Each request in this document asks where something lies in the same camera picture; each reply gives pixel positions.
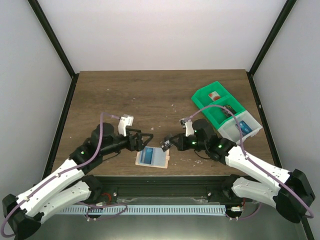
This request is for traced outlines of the beige leather card holder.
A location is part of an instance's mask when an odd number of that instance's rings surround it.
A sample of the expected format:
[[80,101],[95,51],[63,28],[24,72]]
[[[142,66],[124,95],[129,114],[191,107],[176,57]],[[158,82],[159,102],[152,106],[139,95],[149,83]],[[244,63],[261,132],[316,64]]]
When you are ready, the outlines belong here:
[[[153,156],[152,156],[152,163],[149,164],[142,164],[140,163],[140,156],[141,153],[145,148],[153,148]],[[139,151],[136,155],[135,159],[135,165],[136,166],[143,166],[143,167],[152,167],[152,168],[161,168],[161,169],[167,169],[168,163],[170,160],[169,150],[166,152],[163,152],[160,147],[149,147],[146,146],[142,151]]]

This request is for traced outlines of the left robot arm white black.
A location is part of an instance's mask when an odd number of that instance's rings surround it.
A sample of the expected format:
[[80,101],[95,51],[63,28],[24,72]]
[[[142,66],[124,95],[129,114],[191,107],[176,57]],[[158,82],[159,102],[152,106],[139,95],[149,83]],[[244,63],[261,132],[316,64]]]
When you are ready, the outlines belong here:
[[82,145],[63,164],[29,190],[2,200],[4,221],[0,234],[4,238],[25,240],[58,211],[82,202],[96,202],[102,194],[102,183],[90,171],[103,163],[103,157],[127,149],[142,151],[153,139],[152,133],[125,128],[115,134],[110,123],[97,125]]

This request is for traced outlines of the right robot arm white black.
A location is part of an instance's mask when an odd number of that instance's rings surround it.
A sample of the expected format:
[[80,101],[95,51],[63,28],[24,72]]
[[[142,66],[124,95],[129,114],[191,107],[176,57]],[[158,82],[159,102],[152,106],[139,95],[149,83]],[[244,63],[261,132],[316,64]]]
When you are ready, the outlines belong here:
[[235,142],[219,137],[207,120],[182,119],[185,133],[167,135],[160,144],[163,151],[175,146],[178,151],[204,151],[209,159],[240,170],[248,180],[231,175],[224,183],[227,198],[245,198],[269,205],[286,220],[298,224],[307,216],[316,196],[304,172],[271,165],[243,151]]

